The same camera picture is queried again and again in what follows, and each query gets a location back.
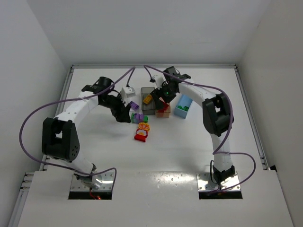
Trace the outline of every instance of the metal base plate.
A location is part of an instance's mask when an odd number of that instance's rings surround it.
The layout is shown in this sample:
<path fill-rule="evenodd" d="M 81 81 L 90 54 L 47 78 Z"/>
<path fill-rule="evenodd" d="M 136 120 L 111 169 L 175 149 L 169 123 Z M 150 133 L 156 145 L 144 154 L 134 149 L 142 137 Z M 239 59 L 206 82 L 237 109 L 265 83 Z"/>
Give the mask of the metal base plate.
<path fill-rule="evenodd" d="M 93 190 L 94 192 L 111 192 L 113 181 L 115 177 L 114 172 L 106 172 L 100 174 L 102 179 L 102 185 L 98 190 Z M 89 192 L 89 187 L 84 186 L 80 180 L 77 180 L 76 176 L 72 176 L 70 192 Z"/>
<path fill-rule="evenodd" d="M 210 173 L 197 173 L 198 191 L 199 192 L 211 192 L 218 189 L 218 185 L 213 183 L 210 178 Z M 221 182 L 221 189 L 231 187 L 239 183 L 238 174 L 227 178 Z M 241 186 L 237 185 L 226 192 L 241 192 Z"/>

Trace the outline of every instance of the green block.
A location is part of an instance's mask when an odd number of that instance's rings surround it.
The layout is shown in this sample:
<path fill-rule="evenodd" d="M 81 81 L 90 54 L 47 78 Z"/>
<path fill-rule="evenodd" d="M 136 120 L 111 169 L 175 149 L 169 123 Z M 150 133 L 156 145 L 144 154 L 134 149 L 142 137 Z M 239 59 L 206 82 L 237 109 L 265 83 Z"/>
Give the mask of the green block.
<path fill-rule="evenodd" d="M 131 122 L 134 123 L 134 113 L 132 113 Z"/>
<path fill-rule="evenodd" d="M 144 123 L 147 123 L 147 122 L 148 122 L 148 116 L 144 116 L 143 122 L 144 122 Z"/>

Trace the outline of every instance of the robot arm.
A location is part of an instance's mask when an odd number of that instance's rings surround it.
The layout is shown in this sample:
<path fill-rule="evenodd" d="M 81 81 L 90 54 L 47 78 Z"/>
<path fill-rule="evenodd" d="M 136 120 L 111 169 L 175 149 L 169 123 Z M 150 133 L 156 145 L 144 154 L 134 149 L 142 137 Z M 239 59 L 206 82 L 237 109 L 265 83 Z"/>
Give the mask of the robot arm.
<path fill-rule="evenodd" d="M 164 72 L 194 83 L 189 75 L 180 75 L 176 72 L 174 67 L 167 68 Z M 159 83 L 157 83 L 160 79 L 156 79 L 158 88 L 151 93 L 156 104 L 156 109 L 163 108 L 163 103 L 159 100 L 160 97 L 166 103 L 172 101 L 174 97 L 176 97 L 176 93 L 181 93 L 190 97 L 203 109 L 203 124 L 211 135 L 213 149 L 215 151 L 224 139 L 229 126 L 230 109 L 225 95 L 216 95 L 203 87 L 180 82 L 165 74 L 164 77 L 166 81 L 162 82 L 161 87 L 159 87 Z M 235 169 L 229 154 L 229 138 L 218 152 L 219 153 L 214 154 L 214 179 L 220 185 L 222 181 L 235 174 Z"/>
<path fill-rule="evenodd" d="M 94 85 L 86 85 L 79 95 L 80 100 L 74 101 L 64 112 L 54 118 L 46 118 L 43 122 L 42 152 L 53 159 L 58 159 L 75 171 L 93 173 L 96 167 L 89 162 L 80 150 L 77 127 L 84 117 L 97 105 L 110 108 L 112 115 L 118 122 L 130 123 L 130 105 L 123 104 L 121 96 L 109 95 L 107 92 L 85 99 L 108 88 L 112 80 L 100 77 Z M 93 177 L 75 172 L 82 183 L 89 187 L 96 186 Z"/>

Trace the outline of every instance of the blue bin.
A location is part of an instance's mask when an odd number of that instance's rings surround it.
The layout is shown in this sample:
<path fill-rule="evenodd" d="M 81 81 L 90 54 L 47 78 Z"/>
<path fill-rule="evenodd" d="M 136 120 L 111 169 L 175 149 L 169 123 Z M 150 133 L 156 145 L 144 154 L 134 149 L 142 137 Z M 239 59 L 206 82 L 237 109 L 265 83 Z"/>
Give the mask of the blue bin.
<path fill-rule="evenodd" d="M 191 98 L 189 98 L 189 97 L 187 97 L 187 96 L 185 96 L 185 95 L 182 95 L 181 98 L 179 99 L 179 101 L 178 101 L 176 107 L 175 107 L 174 115 L 179 116 L 179 117 L 182 117 L 182 118 L 185 119 L 186 116 L 187 116 L 187 113 L 188 113 L 188 111 L 189 111 L 189 108 L 190 108 L 190 105 L 191 105 L 192 102 L 193 102 L 193 100 L 192 100 Z M 185 106 L 187 106 L 187 107 L 188 107 L 188 110 L 185 111 L 185 110 L 179 109 L 179 108 L 178 108 L 179 105 L 182 106 L 183 108 L 184 108 Z"/>

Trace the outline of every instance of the gray wall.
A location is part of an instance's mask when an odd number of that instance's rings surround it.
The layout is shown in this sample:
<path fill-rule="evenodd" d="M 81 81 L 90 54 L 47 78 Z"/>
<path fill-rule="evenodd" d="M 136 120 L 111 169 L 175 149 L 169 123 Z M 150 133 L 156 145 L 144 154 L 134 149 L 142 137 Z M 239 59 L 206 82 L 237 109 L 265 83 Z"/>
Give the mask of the gray wall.
<path fill-rule="evenodd" d="M 32 110 L 59 99 L 66 69 L 25 0 L 0 0 L 0 31 L 0 227 L 6 227 L 25 171 L 39 166 L 23 154 L 19 128 Z M 42 157 L 41 122 L 54 111 L 37 113 L 26 126 L 25 146 L 35 157 Z"/>
<path fill-rule="evenodd" d="M 303 1 L 272 0 L 240 63 L 253 115 L 296 226 L 303 226 Z"/>
<path fill-rule="evenodd" d="M 61 59 L 235 63 L 270 0 L 27 0 Z"/>

